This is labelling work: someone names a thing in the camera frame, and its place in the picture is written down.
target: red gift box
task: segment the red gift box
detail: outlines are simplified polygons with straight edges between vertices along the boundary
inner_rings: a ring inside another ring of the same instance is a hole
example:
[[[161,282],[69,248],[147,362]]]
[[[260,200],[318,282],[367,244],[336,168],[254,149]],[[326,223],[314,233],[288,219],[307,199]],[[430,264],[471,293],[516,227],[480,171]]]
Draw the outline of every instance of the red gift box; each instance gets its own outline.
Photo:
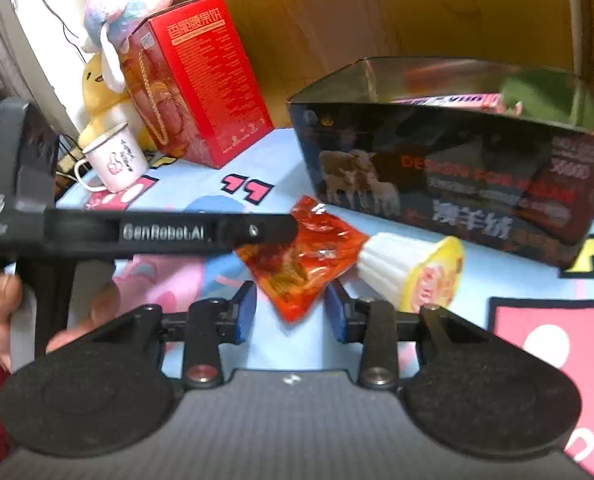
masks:
[[[153,14],[120,51],[126,88],[163,153],[221,168],[273,129],[224,0]]]

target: yellow plush toy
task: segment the yellow plush toy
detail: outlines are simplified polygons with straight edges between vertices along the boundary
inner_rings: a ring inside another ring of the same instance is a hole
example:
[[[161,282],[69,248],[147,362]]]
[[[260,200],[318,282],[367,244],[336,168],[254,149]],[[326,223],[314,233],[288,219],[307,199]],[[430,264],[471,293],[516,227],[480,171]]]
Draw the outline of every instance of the yellow plush toy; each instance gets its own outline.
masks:
[[[156,152],[157,147],[133,106],[128,92],[117,94],[108,89],[101,75],[101,64],[101,54],[95,54],[84,68],[82,93],[84,106],[90,114],[90,123],[80,134],[80,147],[85,148],[117,124],[128,123],[141,149],[145,152]]]

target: white wall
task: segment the white wall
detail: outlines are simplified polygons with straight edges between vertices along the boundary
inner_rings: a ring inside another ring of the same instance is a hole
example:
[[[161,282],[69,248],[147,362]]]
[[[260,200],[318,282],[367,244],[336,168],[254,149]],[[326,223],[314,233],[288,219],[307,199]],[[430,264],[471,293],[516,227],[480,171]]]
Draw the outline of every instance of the white wall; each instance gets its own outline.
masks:
[[[86,0],[46,1],[75,34],[84,34],[82,21]],[[28,42],[72,123],[81,131],[88,123],[82,99],[84,64],[75,48],[66,41],[62,24],[46,9],[41,0],[17,2],[18,19]],[[89,55],[84,56],[85,59],[90,59]]]

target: metal screw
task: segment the metal screw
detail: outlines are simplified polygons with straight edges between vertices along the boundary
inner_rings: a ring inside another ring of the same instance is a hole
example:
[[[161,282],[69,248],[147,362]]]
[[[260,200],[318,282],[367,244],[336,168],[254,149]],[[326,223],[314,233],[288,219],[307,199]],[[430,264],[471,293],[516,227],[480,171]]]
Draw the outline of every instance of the metal screw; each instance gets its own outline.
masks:
[[[297,374],[290,374],[290,375],[286,375],[282,381],[284,382],[284,384],[288,384],[289,386],[293,386],[293,384],[299,384],[301,383],[301,377],[299,377],[299,375]]]
[[[384,384],[392,383],[395,380],[395,376],[391,371],[386,370],[386,368],[374,366],[363,371],[362,380],[366,384],[383,386]]]
[[[217,368],[211,365],[195,365],[188,369],[186,377],[194,383],[209,383],[217,378]]]

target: white enamel mug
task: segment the white enamel mug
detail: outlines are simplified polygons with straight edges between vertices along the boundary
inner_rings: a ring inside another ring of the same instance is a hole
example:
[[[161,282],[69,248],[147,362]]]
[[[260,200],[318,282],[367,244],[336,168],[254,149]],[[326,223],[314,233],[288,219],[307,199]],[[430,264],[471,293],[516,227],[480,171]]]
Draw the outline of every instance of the white enamel mug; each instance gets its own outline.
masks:
[[[128,123],[118,124],[107,133],[93,140],[82,150],[86,158],[75,164],[75,177],[91,192],[109,190],[117,193],[133,184],[148,170],[142,153]],[[88,161],[104,186],[90,187],[80,176],[82,164]]]

